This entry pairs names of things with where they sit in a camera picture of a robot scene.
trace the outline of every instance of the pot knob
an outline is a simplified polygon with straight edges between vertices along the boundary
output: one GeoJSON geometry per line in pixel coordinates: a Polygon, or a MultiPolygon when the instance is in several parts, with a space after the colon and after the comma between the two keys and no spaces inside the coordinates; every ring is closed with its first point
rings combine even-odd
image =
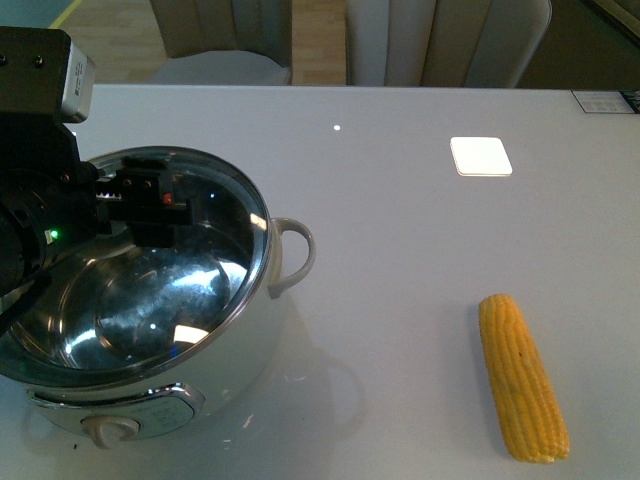
{"type": "Polygon", "coordinates": [[[85,435],[105,450],[117,447],[119,442],[130,439],[140,430],[138,422],[126,417],[87,417],[80,423],[85,435]]]}

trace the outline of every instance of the chair backrest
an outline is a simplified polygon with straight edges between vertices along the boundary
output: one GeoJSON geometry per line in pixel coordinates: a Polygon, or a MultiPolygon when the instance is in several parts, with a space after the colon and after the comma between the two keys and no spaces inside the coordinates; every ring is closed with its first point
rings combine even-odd
{"type": "Polygon", "coordinates": [[[291,0],[150,0],[169,58],[246,50],[291,67],[291,0]]]}
{"type": "Polygon", "coordinates": [[[347,83],[515,87],[549,0],[347,0],[347,83]]]}

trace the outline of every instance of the pot control panel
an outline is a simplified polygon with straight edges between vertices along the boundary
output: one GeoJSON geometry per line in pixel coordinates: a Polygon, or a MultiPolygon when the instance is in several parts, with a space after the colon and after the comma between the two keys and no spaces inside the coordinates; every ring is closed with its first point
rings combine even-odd
{"type": "Polygon", "coordinates": [[[185,384],[94,402],[65,402],[33,392],[29,392],[29,397],[49,421],[70,432],[91,437],[100,448],[112,448],[119,440],[138,440],[168,433],[189,423],[204,404],[204,396],[185,384]]]}

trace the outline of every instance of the black device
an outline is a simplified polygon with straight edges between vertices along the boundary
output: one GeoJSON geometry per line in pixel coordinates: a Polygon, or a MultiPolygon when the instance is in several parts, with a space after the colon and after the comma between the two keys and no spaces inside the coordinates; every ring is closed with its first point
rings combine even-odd
{"type": "Polygon", "coordinates": [[[110,233],[112,220],[127,222],[136,245],[156,247],[194,222],[189,202],[172,202],[166,162],[125,159],[100,179],[80,160],[64,123],[87,118],[94,71],[62,30],[0,27],[0,297],[31,285],[0,323],[29,308],[46,272],[110,233]]]}

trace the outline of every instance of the chair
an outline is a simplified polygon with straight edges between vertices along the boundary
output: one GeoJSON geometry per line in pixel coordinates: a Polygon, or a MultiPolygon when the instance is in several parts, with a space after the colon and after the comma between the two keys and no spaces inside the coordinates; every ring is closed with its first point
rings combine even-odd
{"type": "Polygon", "coordinates": [[[549,0],[347,0],[347,83],[513,88],[549,0]]]}
{"type": "Polygon", "coordinates": [[[150,2],[169,59],[149,83],[291,83],[291,0],[150,2]]]}

